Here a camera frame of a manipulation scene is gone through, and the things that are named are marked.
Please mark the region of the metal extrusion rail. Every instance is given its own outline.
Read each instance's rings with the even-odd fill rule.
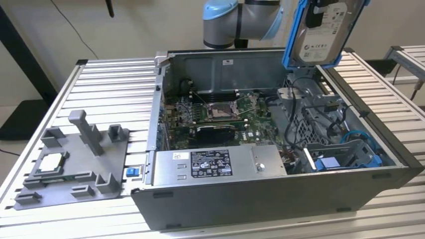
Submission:
[[[131,130],[126,165],[146,163],[146,140],[155,85],[154,59],[90,61],[78,66],[43,120],[13,172],[0,188],[0,238],[404,238],[425,237],[425,174],[406,187],[384,191],[358,212],[272,222],[192,229],[151,231],[131,197],[142,179],[123,185],[123,198],[15,211],[13,200],[31,171],[49,126],[66,133],[71,109],[86,109],[100,129],[120,123]],[[425,116],[355,53],[344,53],[336,68],[402,142],[425,164]]]

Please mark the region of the black cable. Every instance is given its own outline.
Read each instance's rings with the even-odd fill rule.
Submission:
[[[292,111],[291,111],[291,117],[290,117],[290,124],[288,124],[288,126],[287,126],[284,136],[286,136],[286,141],[288,142],[288,144],[291,145],[291,147],[302,150],[302,148],[300,148],[294,142],[291,142],[291,141],[290,141],[290,138],[288,138],[290,128],[291,128],[291,126],[292,126],[292,124],[294,124],[295,114],[296,114],[296,109],[298,109],[298,97],[296,97],[296,95],[295,95],[295,91],[294,91],[294,88],[295,88],[295,87],[294,87],[294,85],[295,85],[296,81],[300,80],[300,79],[310,79],[310,80],[311,80],[312,78],[300,77],[300,78],[298,78],[298,79],[290,84],[290,86],[288,86],[288,87],[292,89]]]
[[[315,108],[315,110],[331,123],[335,123],[331,117],[320,109]],[[343,131],[343,127],[339,124],[336,124],[336,126],[339,127],[340,131]]]
[[[82,37],[82,35],[80,35],[80,33],[79,33],[78,29],[75,29],[75,27],[74,27],[74,25],[72,25],[71,21],[70,21],[70,20],[69,20],[69,18],[66,17],[65,13],[61,11],[61,9],[59,9],[59,7],[58,7],[57,3],[54,2],[54,0],[51,0],[51,2],[53,2],[53,4],[55,5],[55,7],[57,7],[57,9],[58,9],[58,11],[59,11],[59,13],[61,13],[61,15],[65,17],[65,19],[66,19],[66,20],[67,20],[67,22],[70,23],[70,25],[71,25],[72,29],[75,30],[75,33],[78,33],[78,35],[79,35],[79,37],[80,37],[80,40],[82,40],[83,44],[87,46],[87,48],[88,48],[88,49],[91,50],[91,52],[94,53],[94,55],[95,55],[96,59],[99,60],[99,57],[98,57],[98,55],[96,55],[95,51],[92,50],[92,48],[91,48],[91,47],[87,45],[87,43],[84,42],[83,37]]]
[[[418,96],[418,92],[419,92],[419,90],[415,90],[415,91],[414,91],[414,94],[412,94],[411,100],[414,100],[414,99],[415,99],[415,97]]]
[[[295,142],[295,144],[299,144],[299,143],[302,143],[302,142],[306,141],[306,140],[307,140],[307,138],[303,138],[303,139],[300,139],[299,142]]]
[[[107,7],[108,7],[110,16],[115,17],[112,0],[107,0]]]
[[[268,105],[272,101],[279,100],[279,96],[271,96],[266,98],[264,103]]]
[[[260,92],[260,97],[262,98],[267,98],[267,97],[272,97],[278,95],[278,90],[274,88],[271,90],[267,90],[264,92]]]
[[[396,74],[395,74],[394,85],[396,83],[396,78],[398,78],[398,75],[399,75],[400,68],[402,68],[402,65],[399,65],[399,68],[398,68],[398,71],[396,71]]]
[[[294,143],[298,144],[298,137],[299,137],[299,129],[300,129],[300,125],[302,125],[302,122],[306,121],[306,119],[302,119],[299,120],[299,124],[298,124],[298,128],[295,130],[295,138],[294,138]]]
[[[326,125],[323,122],[320,122],[318,119],[308,118],[308,120],[312,120],[312,121],[318,122],[319,124],[322,124],[324,127],[327,127],[327,125]],[[310,122],[310,123],[311,123],[312,127],[316,128],[316,133],[320,134],[320,136],[322,136],[326,140],[328,140],[331,143],[334,143],[334,142],[332,142],[332,139],[331,139],[327,135],[324,135],[324,134],[322,133],[320,128],[315,127],[315,124],[312,124],[312,122]]]
[[[182,84],[184,81],[188,81],[188,83],[191,82],[191,79],[190,78],[182,78],[180,79],[180,82],[179,82],[179,94],[182,95]]]
[[[21,154],[18,154],[18,153],[13,153],[13,152],[6,151],[6,150],[3,150],[3,149],[0,149],[0,152],[3,152],[3,153],[9,153],[9,154],[13,154],[13,155],[15,155],[15,156],[21,157]]]
[[[354,106],[354,105],[350,105],[350,106],[347,106],[347,107],[344,108],[342,120],[338,119],[338,120],[330,125],[330,127],[328,127],[328,129],[327,129],[327,136],[328,136],[328,137],[331,137],[331,130],[334,129],[334,126],[335,126],[335,125],[339,125],[339,126],[340,126],[340,129],[343,130],[342,124],[344,123],[346,118],[347,118],[347,110],[348,110],[348,108],[352,107],[352,106]]]

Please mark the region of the warning label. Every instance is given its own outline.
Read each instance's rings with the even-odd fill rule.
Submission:
[[[228,150],[191,152],[191,164],[195,178],[234,175]]]

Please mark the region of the blue drive bracket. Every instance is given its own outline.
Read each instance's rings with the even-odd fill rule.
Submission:
[[[283,65],[287,69],[320,65],[332,68],[342,61],[342,52],[359,16],[371,0],[300,0],[288,38]]]

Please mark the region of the cable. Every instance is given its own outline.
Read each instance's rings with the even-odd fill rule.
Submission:
[[[13,152],[6,151],[6,150],[3,150],[3,149],[0,149],[0,152],[3,152],[3,153],[9,153],[9,154],[13,154],[13,155],[15,155],[15,156],[21,157],[21,154],[18,154],[18,153],[13,153]]]
[[[180,79],[180,82],[179,82],[179,94],[182,94],[182,83],[184,82],[184,81],[188,81],[188,83],[192,81],[190,78],[183,78],[183,79]]]
[[[299,142],[295,142],[295,144],[299,144],[299,143],[302,143],[302,142],[306,141],[306,140],[307,140],[307,138],[303,138],[303,139],[300,139]]]
[[[266,98],[264,103],[268,105],[272,101],[279,100],[279,96],[271,96]]]
[[[331,117],[320,109],[315,108],[315,110],[331,123],[335,123]],[[343,131],[343,127],[339,124],[336,124],[336,126],[339,127],[340,131]]]
[[[374,139],[371,138],[371,136],[370,136],[366,132],[363,132],[363,131],[360,131],[360,130],[350,131],[350,132],[344,135],[344,137],[342,138],[340,143],[344,143],[344,142],[346,142],[347,137],[348,137],[350,135],[355,134],[355,133],[362,134],[363,136],[366,136],[366,137],[367,137],[367,139],[370,139],[370,140],[371,140],[371,143],[372,143],[372,146],[374,146],[374,152],[375,152],[375,151],[378,150],[378,144],[375,143],[375,141],[374,141]]]
[[[352,107],[352,106],[354,106],[354,105],[350,105],[350,106],[347,106],[347,107],[344,108],[342,120],[336,120],[336,121],[330,125],[330,127],[328,127],[328,129],[327,129],[327,136],[328,136],[328,137],[331,136],[331,130],[334,129],[334,126],[335,126],[335,125],[339,125],[339,126],[342,127],[342,124],[344,123],[346,118],[347,118],[347,110],[348,110],[348,108]]]
[[[300,129],[300,126],[302,126],[302,122],[306,121],[306,119],[302,119],[299,120],[299,124],[298,124],[298,128],[295,130],[295,139],[294,139],[294,143],[298,144],[298,136],[299,136],[299,129]]]
[[[395,74],[394,85],[396,83],[396,78],[398,78],[398,75],[399,75],[400,68],[402,68],[402,65],[399,65],[399,68],[398,68],[398,71],[396,71],[396,74]]]
[[[415,91],[414,91],[414,94],[412,94],[411,100],[414,100],[414,99],[415,99],[415,96],[418,96],[418,92],[419,92],[419,90],[415,90]]]
[[[296,113],[296,109],[298,109],[298,97],[296,97],[296,95],[295,95],[295,91],[294,91],[294,88],[295,88],[295,87],[294,87],[294,85],[295,85],[296,81],[300,80],[300,79],[310,79],[310,80],[311,80],[311,78],[308,78],[308,77],[300,77],[300,78],[298,78],[298,79],[290,84],[290,86],[288,86],[290,88],[292,88],[292,111],[291,111],[291,117],[290,117],[290,124],[288,124],[288,126],[287,126],[284,136],[286,136],[286,141],[288,142],[288,144],[291,145],[291,147],[298,148],[298,149],[302,150],[302,148],[300,148],[294,142],[291,142],[291,141],[290,141],[290,138],[288,138],[290,128],[291,128],[291,126],[292,126],[292,124],[294,124],[295,113]]]
[[[308,118],[307,120],[308,120],[308,121],[310,121],[310,120],[311,120],[311,121],[315,121],[315,122],[318,122],[319,124],[322,124],[324,127],[327,127],[327,124],[324,124],[322,121],[319,121],[319,120],[315,119],[315,118]],[[322,136],[326,140],[328,140],[331,143],[334,143],[332,139],[331,139],[327,135],[324,135],[324,134],[322,133],[320,128],[315,127],[315,125],[312,124],[312,122],[310,122],[310,123],[311,123],[312,127],[316,128],[316,133],[320,134],[320,136]]]
[[[69,20],[69,18],[66,17],[65,13],[61,11],[61,9],[59,9],[59,7],[58,7],[57,3],[54,2],[54,0],[51,0],[51,2],[53,2],[53,4],[55,5],[55,7],[57,7],[57,9],[58,9],[58,11],[59,11],[59,13],[61,13],[61,15],[65,17],[65,19],[66,19],[66,20],[67,20],[67,22],[70,23],[70,25],[71,25],[72,29],[75,30],[75,33],[78,33],[78,35],[79,35],[79,37],[80,37],[80,40],[82,40],[83,44],[87,46],[87,48],[90,49],[90,51],[94,53],[94,55],[95,55],[96,59],[99,60],[99,57],[98,57],[98,55],[96,55],[95,51],[92,50],[92,48],[91,48],[91,47],[87,45],[87,43],[84,42],[83,37],[82,37],[82,35],[80,35],[80,33],[79,33],[78,29],[75,29],[75,27],[74,27],[74,25],[72,25],[71,21],[70,21],[70,20]]]
[[[274,88],[274,89],[271,89],[271,90],[268,90],[266,92],[260,92],[260,97],[267,98],[267,97],[276,96],[276,94],[278,94],[278,90]]]

